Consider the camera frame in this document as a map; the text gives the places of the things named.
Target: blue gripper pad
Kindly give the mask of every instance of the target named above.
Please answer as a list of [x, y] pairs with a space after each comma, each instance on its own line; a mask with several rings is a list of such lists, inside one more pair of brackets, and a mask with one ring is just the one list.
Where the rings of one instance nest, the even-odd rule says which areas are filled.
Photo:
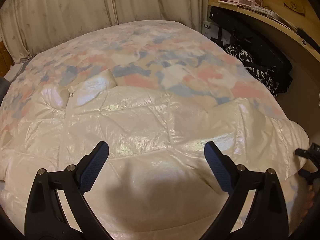
[[78, 163], [76, 177], [78, 177], [79, 191], [82, 195], [91, 190], [108, 156], [108, 144], [100, 141], [93, 151]]
[[305, 169], [300, 169], [298, 171], [299, 176], [303, 177], [303, 178], [307, 178], [308, 176], [311, 175], [310, 171], [306, 171]]
[[213, 174], [215, 175], [221, 189], [233, 193], [234, 186], [238, 180], [236, 165], [223, 155], [214, 142], [207, 142], [204, 146], [204, 157], [207, 160]]

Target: beige curtain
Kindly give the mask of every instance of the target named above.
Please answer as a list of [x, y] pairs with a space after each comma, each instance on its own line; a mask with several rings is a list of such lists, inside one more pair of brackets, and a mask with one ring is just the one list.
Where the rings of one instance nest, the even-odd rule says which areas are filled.
[[208, 0], [6, 0], [0, 35], [13, 60], [82, 34], [138, 20], [173, 20], [197, 31]]

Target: wooden desk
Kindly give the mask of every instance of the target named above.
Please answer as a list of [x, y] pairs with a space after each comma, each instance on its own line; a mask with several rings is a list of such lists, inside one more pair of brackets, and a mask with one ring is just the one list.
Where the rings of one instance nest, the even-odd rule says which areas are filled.
[[[284, 6], [285, 1], [288, 0], [263, 0], [263, 6], [268, 6], [287, 21], [303, 28], [320, 44], [320, 21], [308, 0], [295, 0], [303, 6], [305, 16]], [[268, 17], [233, 5], [218, 3], [218, 0], [209, 0], [208, 5], [233, 11], [237, 17], [262, 33], [283, 53], [292, 58], [320, 88], [320, 54], [295, 32]]]

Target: black and white patterned fabric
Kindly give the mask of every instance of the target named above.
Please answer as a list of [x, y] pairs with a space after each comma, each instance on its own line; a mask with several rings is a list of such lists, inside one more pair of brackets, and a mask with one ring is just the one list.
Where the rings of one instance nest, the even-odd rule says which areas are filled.
[[242, 49], [240, 45], [225, 44], [222, 48], [229, 55], [232, 55], [241, 60], [250, 75], [264, 84], [274, 97], [278, 95], [279, 83], [274, 81], [269, 74], [269, 72], [272, 70], [268, 70], [267, 68], [253, 63], [252, 56], [247, 51]]

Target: black bag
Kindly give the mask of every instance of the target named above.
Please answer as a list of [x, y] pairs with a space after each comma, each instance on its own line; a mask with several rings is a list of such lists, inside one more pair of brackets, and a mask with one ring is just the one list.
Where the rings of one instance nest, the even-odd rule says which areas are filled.
[[3, 77], [0, 77], [0, 106], [4, 96], [7, 94], [10, 87], [10, 82]]
[[279, 83], [271, 77], [271, 75], [269, 74], [270, 70], [253, 63], [251, 55], [247, 51], [242, 49], [240, 45], [225, 44], [223, 46], [223, 50], [229, 55], [232, 55], [241, 60], [249, 74], [260, 81], [262, 84], [264, 84], [274, 97], [278, 95]]
[[231, 13], [237, 12], [212, 6], [209, 17], [236, 38], [241, 48], [252, 55], [256, 65], [272, 70], [268, 74], [275, 82], [279, 83], [277, 93], [287, 92], [292, 82], [292, 78], [289, 76], [289, 72], [292, 70], [290, 61], [266, 37]]

